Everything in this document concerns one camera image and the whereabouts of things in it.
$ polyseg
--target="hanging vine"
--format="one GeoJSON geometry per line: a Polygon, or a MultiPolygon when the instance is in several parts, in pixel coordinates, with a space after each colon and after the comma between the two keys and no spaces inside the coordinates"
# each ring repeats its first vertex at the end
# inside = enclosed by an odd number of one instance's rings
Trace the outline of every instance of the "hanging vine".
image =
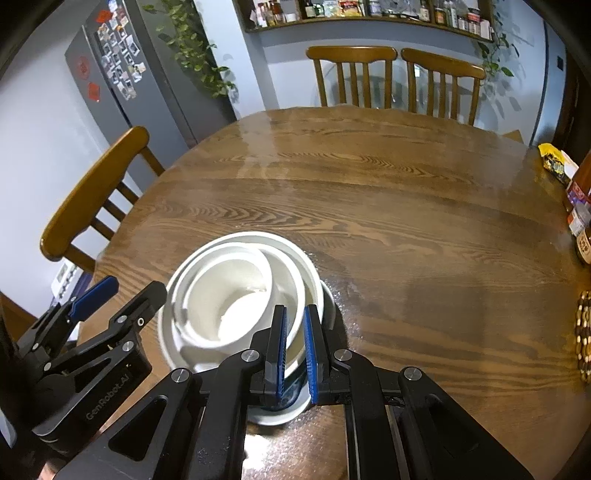
{"type": "Polygon", "coordinates": [[[158,38],[166,42],[166,45],[174,52],[174,59],[190,73],[191,78],[195,74],[203,86],[213,97],[228,95],[234,90],[234,85],[222,76],[223,72],[230,69],[217,66],[213,58],[212,49],[216,45],[209,43],[201,17],[191,0],[161,0],[164,9],[158,9],[154,5],[144,5],[143,9],[152,14],[167,15],[174,25],[174,35],[165,33],[167,27],[160,25],[156,28],[158,38]]]}
{"type": "Polygon", "coordinates": [[[492,35],[492,45],[488,46],[483,42],[476,42],[480,48],[480,55],[482,56],[482,68],[486,73],[488,80],[494,80],[499,72],[502,72],[508,77],[514,77],[513,72],[506,66],[501,65],[501,53],[503,51],[515,51],[517,57],[519,57],[519,51],[513,43],[509,43],[507,40],[507,34],[503,32],[503,22],[501,13],[495,4],[493,6],[494,14],[492,18],[492,27],[494,33],[492,35]]]}

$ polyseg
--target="white wall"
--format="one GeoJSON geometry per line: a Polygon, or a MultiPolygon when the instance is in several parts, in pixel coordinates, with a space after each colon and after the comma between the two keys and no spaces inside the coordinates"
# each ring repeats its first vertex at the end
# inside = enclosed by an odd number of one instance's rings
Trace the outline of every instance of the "white wall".
{"type": "MultiPolygon", "coordinates": [[[[483,91],[475,125],[480,128],[506,133],[521,131],[529,142],[540,110],[545,71],[545,35],[542,18],[522,0],[499,2],[499,10],[509,21],[504,22],[510,43],[515,43],[521,57],[515,55],[505,64],[515,77],[499,75],[496,93],[486,97],[483,91]]],[[[392,24],[375,21],[327,22],[325,24],[298,25],[258,33],[265,51],[280,108],[292,106],[319,106],[320,99],[312,61],[306,58],[306,49],[312,45],[389,45],[399,52],[404,47],[419,48],[480,64],[476,43],[466,37],[420,25],[392,24]]],[[[336,103],[336,69],[324,64],[323,71],[329,104],[336,103]]],[[[374,90],[383,92],[384,64],[372,65],[374,90]]],[[[399,58],[394,66],[395,108],[407,108],[406,65],[399,58]]],[[[426,102],[426,74],[421,73],[418,86],[423,86],[426,102]]],[[[461,117],[469,111],[472,81],[460,82],[463,92],[461,117]]]]}
{"type": "MultiPolygon", "coordinates": [[[[36,316],[49,305],[51,281],[60,267],[42,256],[41,233],[108,147],[64,60],[95,5],[96,0],[64,1],[0,80],[0,290],[36,316]]],[[[113,199],[129,210],[120,196],[113,199]]],[[[108,215],[99,217],[117,226],[108,215]]],[[[95,257],[106,240],[90,230],[74,243],[95,257]]]]}

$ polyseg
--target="refrigerator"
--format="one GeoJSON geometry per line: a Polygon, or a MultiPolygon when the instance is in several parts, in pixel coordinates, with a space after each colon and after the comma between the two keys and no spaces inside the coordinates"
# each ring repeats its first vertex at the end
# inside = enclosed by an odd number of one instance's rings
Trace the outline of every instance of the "refrigerator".
{"type": "MultiPolygon", "coordinates": [[[[164,168],[236,119],[228,97],[213,98],[192,81],[158,38],[156,26],[167,21],[136,0],[101,0],[66,50],[74,81],[107,141],[142,125],[164,168]]],[[[155,180],[141,157],[128,173],[143,192],[155,180]]]]}

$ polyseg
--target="bead coaster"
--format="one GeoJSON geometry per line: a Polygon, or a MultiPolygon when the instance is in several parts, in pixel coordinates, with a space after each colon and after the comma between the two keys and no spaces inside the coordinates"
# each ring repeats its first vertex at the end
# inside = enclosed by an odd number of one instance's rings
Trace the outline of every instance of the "bead coaster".
{"type": "Polygon", "coordinates": [[[577,339],[575,354],[581,381],[591,383],[591,291],[581,293],[575,314],[574,336],[577,339]]]}

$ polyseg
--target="wood grain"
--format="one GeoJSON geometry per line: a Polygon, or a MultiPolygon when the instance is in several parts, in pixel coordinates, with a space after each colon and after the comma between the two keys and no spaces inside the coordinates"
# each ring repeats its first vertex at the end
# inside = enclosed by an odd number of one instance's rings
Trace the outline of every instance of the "wood grain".
{"type": "MultiPolygon", "coordinates": [[[[380,367],[423,368],[551,479],[591,420],[572,337],[589,272],[562,192],[537,150],[449,119],[346,106],[258,113],[185,154],[139,199],[95,274],[117,276],[120,293],[82,337],[206,242],[278,233],[329,285],[353,350],[380,367]]],[[[155,321],[142,338],[154,369],[118,414],[168,372],[155,321]]],[[[260,462],[244,478],[346,478],[340,407],[251,432],[260,462]]]]}

